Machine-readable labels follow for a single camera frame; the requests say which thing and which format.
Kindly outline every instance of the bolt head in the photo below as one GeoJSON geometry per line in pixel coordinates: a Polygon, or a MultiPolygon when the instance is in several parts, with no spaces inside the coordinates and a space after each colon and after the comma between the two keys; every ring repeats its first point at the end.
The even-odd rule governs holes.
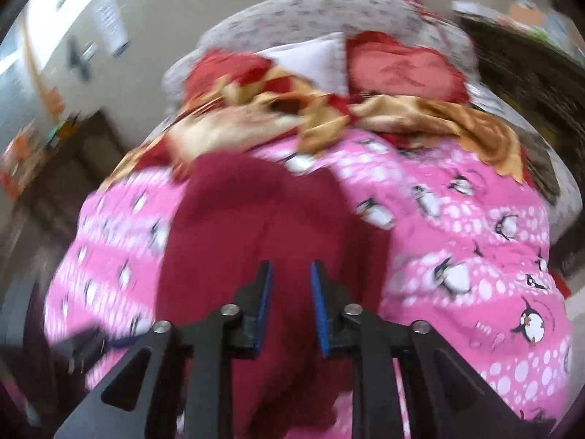
{"type": "Polygon", "coordinates": [[[356,316],[364,312],[364,308],[360,304],[347,304],[343,311],[347,315],[356,316]]]}
{"type": "Polygon", "coordinates": [[[234,316],[238,315],[238,313],[240,313],[240,307],[236,304],[225,304],[221,308],[221,315],[234,316]]]}
{"type": "Polygon", "coordinates": [[[152,326],[152,330],[157,334],[164,334],[171,330],[171,322],[168,320],[159,320],[152,326]]]}
{"type": "Polygon", "coordinates": [[[417,320],[412,323],[412,329],[415,331],[415,333],[424,335],[431,331],[431,325],[429,325],[429,322],[425,320],[417,320]]]}

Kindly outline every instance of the white polka dot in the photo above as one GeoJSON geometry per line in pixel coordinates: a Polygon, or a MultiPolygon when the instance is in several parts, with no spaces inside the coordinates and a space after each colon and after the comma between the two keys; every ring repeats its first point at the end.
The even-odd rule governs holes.
{"type": "Polygon", "coordinates": [[[502,365],[500,363],[494,363],[490,367],[490,374],[491,375],[497,375],[501,371],[502,371],[502,365]]]}
{"type": "Polygon", "coordinates": [[[533,381],[528,385],[526,388],[526,394],[524,395],[526,399],[532,399],[536,396],[536,392],[538,391],[538,382],[533,381]]]}
{"type": "Polygon", "coordinates": [[[551,368],[549,368],[549,366],[547,366],[545,370],[542,372],[542,385],[546,386],[547,384],[549,384],[551,382],[551,378],[552,370],[551,368]]]}
{"type": "Polygon", "coordinates": [[[371,171],[371,178],[374,181],[384,181],[386,179],[386,173],[384,168],[376,167],[371,171]]]}
{"type": "Polygon", "coordinates": [[[502,376],[502,378],[498,381],[498,393],[499,394],[507,394],[510,391],[510,378],[507,376],[502,376]]]}
{"type": "Polygon", "coordinates": [[[339,173],[341,179],[345,180],[348,179],[350,176],[352,176],[353,170],[351,168],[344,168],[343,170],[341,170],[341,172],[339,173]]]}
{"type": "Polygon", "coordinates": [[[420,259],[420,263],[425,266],[434,266],[441,260],[441,257],[437,254],[427,254],[424,258],[420,259]]]}
{"type": "Polygon", "coordinates": [[[491,298],[491,284],[485,279],[482,279],[479,283],[479,295],[484,300],[491,298]]]}
{"type": "Polygon", "coordinates": [[[518,366],[516,367],[516,370],[514,371],[514,378],[516,378],[516,381],[522,382],[526,379],[527,376],[528,376],[528,362],[521,361],[518,364],[518,366]]]}

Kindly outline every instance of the dark red cloth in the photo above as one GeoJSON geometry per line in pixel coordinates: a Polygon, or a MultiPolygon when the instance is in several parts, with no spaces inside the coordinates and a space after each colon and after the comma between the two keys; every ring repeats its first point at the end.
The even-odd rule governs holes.
{"type": "Polygon", "coordinates": [[[185,82],[185,101],[211,91],[215,81],[230,75],[230,82],[240,86],[258,82],[268,72],[272,61],[251,52],[210,49],[195,64],[185,82]]]}
{"type": "Polygon", "coordinates": [[[348,38],[350,95],[375,92],[466,104],[465,76],[431,48],[409,48],[379,31],[348,38]]]}
{"type": "Polygon", "coordinates": [[[263,351],[233,368],[236,435],[276,439],[292,425],[325,429],[335,420],[335,398],[352,387],[351,369],[318,351],[311,262],[323,260],[356,302],[377,309],[387,252],[388,232],[353,214],[328,169],[295,177],[246,154],[206,154],[193,164],[171,226],[156,318],[176,325],[203,319],[270,260],[263,351]]]}

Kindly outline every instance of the penguin print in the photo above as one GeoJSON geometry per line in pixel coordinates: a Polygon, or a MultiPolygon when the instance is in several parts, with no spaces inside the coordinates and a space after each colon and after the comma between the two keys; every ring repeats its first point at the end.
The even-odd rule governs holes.
{"type": "Polygon", "coordinates": [[[385,206],[378,205],[373,198],[359,203],[356,214],[361,216],[364,221],[386,230],[392,229],[396,221],[390,210],[385,206]]]}
{"type": "Polygon", "coordinates": [[[565,354],[565,358],[563,358],[563,370],[568,375],[571,371],[571,360],[573,359],[573,352],[571,350],[571,346],[567,348],[567,353],[565,354]]]}
{"type": "Polygon", "coordinates": [[[120,273],[118,275],[118,287],[120,290],[126,290],[130,285],[130,281],[132,279],[132,273],[130,272],[130,267],[128,266],[128,261],[124,262],[124,265],[120,268],[120,273]]]}
{"type": "Polygon", "coordinates": [[[476,248],[473,250],[473,253],[474,253],[476,256],[479,256],[480,258],[483,258],[483,257],[484,257],[484,255],[483,255],[482,251],[480,251],[480,249],[479,249],[479,246],[478,246],[478,243],[477,243],[476,241],[473,241],[473,243],[474,243],[474,244],[475,244],[475,246],[476,246],[476,248]]]}
{"type": "Polygon", "coordinates": [[[528,287],[535,287],[536,289],[548,290],[545,284],[541,284],[537,279],[532,277],[530,274],[526,274],[526,284],[528,287]]]}
{"type": "Polygon", "coordinates": [[[311,171],[317,159],[313,155],[295,152],[281,159],[280,162],[294,175],[303,175],[311,171]]]}
{"type": "Polygon", "coordinates": [[[518,326],[510,331],[521,333],[530,346],[535,346],[545,336],[545,321],[524,297],[522,300],[526,304],[526,308],[520,315],[518,326]]]}
{"type": "Polygon", "coordinates": [[[129,332],[131,337],[145,334],[153,324],[151,318],[147,318],[142,314],[136,314],[130,321],[129,332]]]}
{"type": "Polygon", "coordinates": [[[400,155],[402,155],[407,160],[420,161],[420,156],[417,153],[414,153],[413,151],[406,150],[406,149],[399,149],[398,152],[400,153],[400,155]]]}
{"type": "Polygon", "coordinates": [[[86,307],[91,307],[95,300],[95,295],[98,291],[98,283],[90,279],[86,282],[86,287],[83,290],[83,298],[86,303],[86,307]]]}
{"type": "Polygon", "coordinates": [[[536,258],[536,261],[534,261],[534,263],[538,266],[540,272],[545,272],[548,267],[545,258],[542,257],[540,249],[538,250],[538,257],[536,258]]]}
{"type": "Polygon", "coordinates": [[[169,226],[158,220],[150,230],[150,249],[158,254],[165,252],[169,240],[169,226]]]}
{"type": "Polygon", "coordinates": [[[140,196],[134,200],[134,203],[132,204],[132,212],[138,213],[144,207],[147,200],[148,196],[146,196],[146,192],[143,191],[140,196]]]}
{"type": "Polygon", "coordinates": [[[518,232],[518,215],[504,215],[495,225],[495,232],[508,241],[516,237],[518,232]]]}
{"type": "Polygon", "coordinates": [[[449,189],[467,196],[473,196],[475,193],[472,183],[463,175],[457,175],[452,179],[449,189]]]}
{"type": "Polygon", "coordinates": [[[63,297],[61,301],[61,313],[63,314],[63,318],[67,318],[69,315],[69,295],[63,297]]]}
{"type": "Polygon", "coordinates": [[[536,436],[543,435],[543,437],[548,437],[552,431],[552,428],[554,428],[556,424],[556,419],[553,417],[546,417],[544,408],[536,408],[532,411],[536,411],[536,415],[534,415],[532,419],[526,419],[524,417],[524,411],[520,409],[520,419],[524,419],[527,422],[532,423],[535,428],[534,432],[536,432],[536,436]]]}
{"type": "Polygon", "coordinates": [[[77,263],[81,264],[87,256],[87,246],[81,246],[77,251],[77,263]]]}
{"type": "Polygon", "coordinates": [[[451,257],[435,267],[433,278],[438,286],[447,289],[453,296],[467,294],[472,289],[469,269],[463,263],[451,265],[451,257]]]}
{"type": "Polygon", "coordinates": [[[378,155],[385,155],[390,152],[383,143],[380,143],[374,139],[361,139],[355,141],[354,143],[359,143],[359,145],[364,146],[368,150],[378,155]]]}
{"type": "Polygon", "coordinates": [[[427,187],[423,185],[416,185],[412,188],[412,194],[416,198],[418,206],[425,215],[431,218],[438,218],[441,214],[441,203],[427,187]]]}

